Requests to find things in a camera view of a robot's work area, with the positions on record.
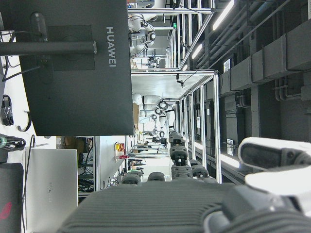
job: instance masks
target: red label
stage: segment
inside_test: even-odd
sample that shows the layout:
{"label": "red label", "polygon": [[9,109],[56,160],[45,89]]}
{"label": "red label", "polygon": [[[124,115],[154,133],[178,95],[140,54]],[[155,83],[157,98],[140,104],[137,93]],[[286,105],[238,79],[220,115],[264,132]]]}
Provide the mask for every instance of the red label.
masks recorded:
{"label": "red label", "polygon": [[12,203],[6,203],[6,205],[3,207],[1,213],[0,213],[0,221],[1,219],[7,219],[8,216],[10,215],[11,212],[11,208],[12,208]]}
{"label": "red label", "polygon": [[121,155],[121,156],[118,156],[118,159],[128,159],[130,156],[127,156],[127,155]]}

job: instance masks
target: computer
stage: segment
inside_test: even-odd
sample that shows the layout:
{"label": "computer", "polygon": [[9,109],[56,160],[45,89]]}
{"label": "computer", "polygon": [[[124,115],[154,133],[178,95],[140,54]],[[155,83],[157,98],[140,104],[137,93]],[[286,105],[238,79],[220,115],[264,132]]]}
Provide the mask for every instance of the computer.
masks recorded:
{"label": "computer", "polygon": [[31,150],[26,184],[26,229],[55,233],[78,206],[77,150]]}
{"label": "computer", "polygon": [[133,135],[126,0],[2,0],[37,135]]}

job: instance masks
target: monitor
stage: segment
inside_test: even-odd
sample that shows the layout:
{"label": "monitor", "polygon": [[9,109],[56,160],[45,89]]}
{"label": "monitor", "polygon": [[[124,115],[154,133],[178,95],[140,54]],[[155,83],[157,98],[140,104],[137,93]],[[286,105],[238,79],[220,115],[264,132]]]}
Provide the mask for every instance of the monitor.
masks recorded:
{"label": "monitor", "polygon": [[22,71],[40,66],[23,74],[37,135],[133,134],[126,0],[4,0],[0,12],[6,30],[33,32],[6,46],[26,54]]}

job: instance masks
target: silver laptop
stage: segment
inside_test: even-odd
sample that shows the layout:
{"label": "silver laptop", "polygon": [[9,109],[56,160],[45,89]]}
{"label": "silver laptop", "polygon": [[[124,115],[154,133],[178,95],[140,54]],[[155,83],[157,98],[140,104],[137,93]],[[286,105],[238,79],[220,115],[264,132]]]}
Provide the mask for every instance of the silver laptop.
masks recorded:
{"label": "silver laptop", "polygon": [[77,150],[32,149],[26,186],[27,232],[55,233],[77,206]]}

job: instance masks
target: fluorescent light tube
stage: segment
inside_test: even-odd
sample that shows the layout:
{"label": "fluorescent light tube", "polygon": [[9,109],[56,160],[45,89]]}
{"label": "fluorescent light tube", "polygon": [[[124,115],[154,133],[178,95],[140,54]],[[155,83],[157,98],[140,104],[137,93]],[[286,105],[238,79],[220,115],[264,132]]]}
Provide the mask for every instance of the fluorescent light tube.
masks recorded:
{"label": "fluorescent light tube", "polygon": [[184,67],[182,68],[182,71],[185,71],[188,68],[188,65],[185,64]]}
{"label": "fluorescent light tube", "polygon": [[221,159],[221,161],[225,162],[226,164],[229,164],[229,165],[236,167],[236,168],[240,168],[240,162],[235,160],[235,159],[230,158],[229,156],[226,156],[224,154],[220,154],[220,159]]}
{"label": "fluorescent light tube", "polygon": [[200,44],[196,50],[194,51],[193,55],[192,55],[192,59],[194,59],[196,57],[196,55],[198,55],[199,51],[202,49],[203,45]]}
{"label": "fluorescent light tube", "polygon": [[231,0],[228,4],[228,6],[226,6],[226,8],[223,10],[223,12],[220,14],[220,16],[218,17],[218,19],[215,21],[214,25],[213,25],[213,30],[216,30],[218,28],[218,26],[222,23],[222,21],[225,19],[225,17],[228,15],[229,11],[231,10],[231,8],[234,5],[234,0]]}

